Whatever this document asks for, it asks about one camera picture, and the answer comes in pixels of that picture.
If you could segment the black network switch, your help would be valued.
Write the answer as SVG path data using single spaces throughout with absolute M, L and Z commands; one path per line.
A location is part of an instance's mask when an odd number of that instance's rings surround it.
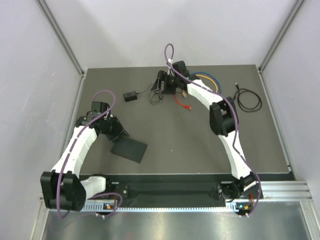
M 146 143 L 125 137 L 113 144 L 111 153 L 140 164 L 147 147 Z

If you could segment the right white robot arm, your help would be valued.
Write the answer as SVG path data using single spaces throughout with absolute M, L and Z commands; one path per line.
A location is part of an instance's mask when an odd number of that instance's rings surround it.
M 187 70 L 184 61 L 167 60 L 168 70 L 160 70 L 157 75 L 154 90 L 160 90 L 163 95 L 174 95 L 177 89 L 187 93 L 201 102 L 209 111 L 209 126 L 212 132 L 221 140 L 235 178 L 232 182 L 233 195 L 231 199 L 245 198 L 253 188 L 257 188 L 257 197 L 262 196 L 261 180 L 258 174 L 247 163 L 239 138 L 239 119 L 234 101 L 218 92 L 214 92 L 203 83 L 199 77 L 193 76 Z

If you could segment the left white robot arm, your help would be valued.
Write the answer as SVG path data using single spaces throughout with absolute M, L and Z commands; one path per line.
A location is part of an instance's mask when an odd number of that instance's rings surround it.
M 40 177 L 48 209 L 79 212 L 86 200 L 93 196 L 98 194 L 106 199 L 113 194 L 113 185 L 103 176 L 79 179 L 86 155 L 99 135 L 105 135 L 112 143 L 129 136 L 107 103 L 93 101 L 90 111 L 76 121 L 72 137 L 59 161 Z

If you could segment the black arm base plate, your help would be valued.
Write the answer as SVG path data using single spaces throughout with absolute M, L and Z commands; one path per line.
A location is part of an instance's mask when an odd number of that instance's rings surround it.
M 108 182 L 105 192 L 116 192 L 125 200 L 142 195 L 147 197 L 195 197 L 205 195 L 213 200 L 235 200 L 249 195 L 258 196 L 257 184 L 241 188 L 234 182 Z

